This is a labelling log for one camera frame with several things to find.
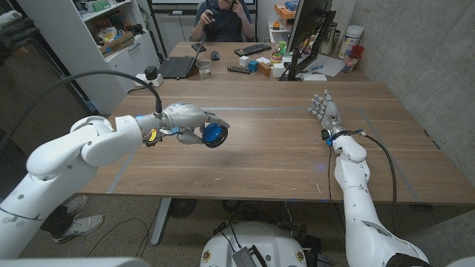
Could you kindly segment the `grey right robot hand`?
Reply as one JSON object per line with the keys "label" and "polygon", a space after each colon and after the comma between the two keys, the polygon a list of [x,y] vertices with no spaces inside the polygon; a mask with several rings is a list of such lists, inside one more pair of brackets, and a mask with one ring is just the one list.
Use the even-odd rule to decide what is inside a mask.
{"label": "grey right robot hand", "polygon": [[315,94],[311,103],[312,107],[308,108],[308,111],[318,118],[322,128],[327,130],[331,137],[344,131],[338,107],[328,90],[324,91],[323,96]]}

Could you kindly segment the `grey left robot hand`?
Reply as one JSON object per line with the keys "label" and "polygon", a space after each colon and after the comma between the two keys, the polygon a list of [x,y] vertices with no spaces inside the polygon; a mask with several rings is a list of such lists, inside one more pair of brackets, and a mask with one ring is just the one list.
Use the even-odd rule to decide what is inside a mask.
{"label": "grey left robot hand", "polygon": [[159,131],[175,135],[186,145],[204,144],[209,148],[221,145],[228,135],[230,125],[211,111],[191,103],[179,102],[163,110]]}

